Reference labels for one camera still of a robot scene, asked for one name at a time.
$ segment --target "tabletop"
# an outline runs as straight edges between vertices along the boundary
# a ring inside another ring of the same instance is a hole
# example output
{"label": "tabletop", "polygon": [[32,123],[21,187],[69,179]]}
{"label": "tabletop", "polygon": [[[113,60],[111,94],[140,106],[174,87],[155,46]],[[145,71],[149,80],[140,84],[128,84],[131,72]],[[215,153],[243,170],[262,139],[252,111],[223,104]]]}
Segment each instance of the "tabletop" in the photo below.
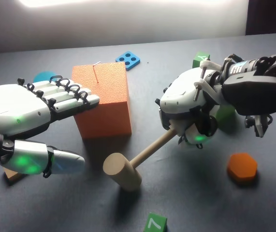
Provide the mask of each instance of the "tabletop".
{"label": "tabletop", "polygon": [[[102,164],[111,153],[129,160],[165,133],[158,106],[163,89],[192,66],[198,51],[222,64],[276,54],[276,34],[0,54],[0,85],[42,71],[70,77],[75,65],[114,62],[131,51],[141,63],[127,72],[132,135],[83,141],[73,117],[54,122],[31,140],[79,153],[83,173],[27,176],[9,186],[0,166],[0,232],[142,232],[150,212],[168,218],[169,232],[276,231],[276,114],[263,138],[245,129],[244,117],[229,118],[202,150],[173,138],[137,169],[141,189],[126,193]],[[258,180],[241,188],[227,176],[231,154],[248,152]]]}

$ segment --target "white wall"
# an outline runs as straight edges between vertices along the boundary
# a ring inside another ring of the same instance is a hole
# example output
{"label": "white wall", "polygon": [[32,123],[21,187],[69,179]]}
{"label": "white wall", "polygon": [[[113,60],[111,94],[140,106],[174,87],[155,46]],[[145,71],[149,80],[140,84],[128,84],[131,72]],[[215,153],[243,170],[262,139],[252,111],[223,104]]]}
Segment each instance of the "white wall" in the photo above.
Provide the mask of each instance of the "white wall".
{"label": "white wall", "polygon": [[0,0],[0,52],[245,35],[248,0]]}

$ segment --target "blue circle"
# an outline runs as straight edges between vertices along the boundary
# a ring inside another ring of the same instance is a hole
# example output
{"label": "blue circle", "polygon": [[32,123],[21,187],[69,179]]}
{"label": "blue circle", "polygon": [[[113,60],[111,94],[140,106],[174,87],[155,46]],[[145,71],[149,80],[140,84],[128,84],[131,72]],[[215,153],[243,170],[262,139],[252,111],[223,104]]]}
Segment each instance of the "blue circle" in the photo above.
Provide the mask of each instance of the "blue circle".
{"label": "blue circle", "polygon": [[56,76],[56,73],[46,71],[46,72],[40,72],[35,76],[33,79],[33,82],[39,82],[39,81],[49,81],[52,76]]}

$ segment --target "top of orange box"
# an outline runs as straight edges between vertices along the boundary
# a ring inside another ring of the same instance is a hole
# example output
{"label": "top of orange box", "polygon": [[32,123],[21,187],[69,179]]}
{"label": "top of orange box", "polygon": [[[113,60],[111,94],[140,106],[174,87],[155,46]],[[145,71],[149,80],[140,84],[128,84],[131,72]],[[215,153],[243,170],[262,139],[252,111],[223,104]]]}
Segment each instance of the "top of orange box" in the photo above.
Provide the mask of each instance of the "top of orange box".
{"label": "top of orange box", "polygon": [[127,78],[124,62],[74,66],[72,80],[100,97],[100,104],[127,101]]}

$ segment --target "robotic hand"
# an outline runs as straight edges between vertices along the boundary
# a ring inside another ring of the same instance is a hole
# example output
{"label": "robotic hand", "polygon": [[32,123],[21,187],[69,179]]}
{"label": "robotic hand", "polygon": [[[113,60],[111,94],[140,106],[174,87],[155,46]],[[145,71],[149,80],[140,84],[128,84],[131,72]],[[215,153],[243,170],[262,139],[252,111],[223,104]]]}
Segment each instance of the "robotic hand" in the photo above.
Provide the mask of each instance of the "robotic hand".
{"label": "robotic hand", "polygon": [[155,102],[162,126],[176,130],[179,143],[202,148],[218,128],[216,105],[233,106],[246,116],[246,128],[254,126],[262,138],[276,113],[276,55],[244,61],[233,54],[222,66],[206,59],[179,75]]}
{"label": "robotic hand", "polygon": [[100,98],[61,76],[27,85],[24,81],[0,86],[0,165],[21,174],[43,173],[45,178],[83,170],[81,156],[26,139],[56,120],[96,107]]}

